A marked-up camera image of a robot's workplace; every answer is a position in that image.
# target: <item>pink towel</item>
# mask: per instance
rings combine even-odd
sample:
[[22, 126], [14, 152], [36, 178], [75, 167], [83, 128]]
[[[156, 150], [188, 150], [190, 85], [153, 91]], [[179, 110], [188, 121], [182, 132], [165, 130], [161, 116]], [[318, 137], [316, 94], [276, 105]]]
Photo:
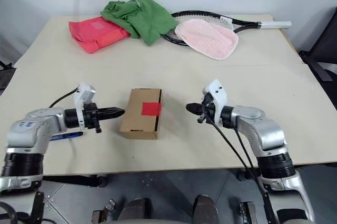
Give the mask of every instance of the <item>pink towel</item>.
[[175, 28], [175, 34], [188, 46], [215, 60], [228, 58], [239, 37], [232, 30], [205, 20], [188, 20]]
[[130, 35], [125, 29], [102, 17], [69, 22], [69, 31], [72, 38], [90, 54]]

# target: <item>red label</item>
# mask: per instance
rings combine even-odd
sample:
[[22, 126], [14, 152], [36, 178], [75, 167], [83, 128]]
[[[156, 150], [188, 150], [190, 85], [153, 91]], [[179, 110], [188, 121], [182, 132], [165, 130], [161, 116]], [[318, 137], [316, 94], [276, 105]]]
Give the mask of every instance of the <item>red label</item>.
[[160, 116], [162, 104], [158, 102], [146, 103], [143, 102], [142, 115], [145, 116]]

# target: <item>white grip tape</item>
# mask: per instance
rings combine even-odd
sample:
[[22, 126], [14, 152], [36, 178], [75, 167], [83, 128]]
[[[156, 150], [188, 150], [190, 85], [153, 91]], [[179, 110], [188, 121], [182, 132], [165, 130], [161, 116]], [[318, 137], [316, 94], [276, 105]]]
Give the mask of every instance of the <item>white grip tape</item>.
[[261, 21], [259, 22], [259, 25], [260, 29], [288, 29], [291, 27], [291, 22]]

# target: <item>table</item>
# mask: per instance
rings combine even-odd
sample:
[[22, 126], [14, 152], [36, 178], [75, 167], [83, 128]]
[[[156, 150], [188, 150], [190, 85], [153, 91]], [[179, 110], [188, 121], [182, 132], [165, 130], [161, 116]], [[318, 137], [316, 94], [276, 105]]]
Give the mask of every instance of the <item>table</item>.
[[[45, 174], [241, 167], [218, 133], [208, 124], [198, 124], [197, 117], [185, 110], [187, 103], [200, 101], [202, 88], [214, 78], [224, 85], [228, 105], [260, 108], [280, 124], [295, 164], [337, 161], [337, 112], [279, 30], [240, 33], [237, 49], [225, 61], [214, 61], [164, 40], [147, 47], [131, 38], [88, 55], [70, 38], [67, 22], [72, 18], [53, 17], [16, 63], [18, 69], [0, 96], [2, 148], [15, 120], [48, 107], [80, 81], [96, 88], [93, 101], [100, 108], [125, 108], [135, 87], [162, 88], [160, 139], [128, 140], [118, 134], [122, 117], [102, 121], [101, 134], [85, 130], [81, 138], [51, 142]], [[73, 100], [66, 98], [59, 105], [73, 108]], [[224, 132], [240, 149], [234, 132]]]

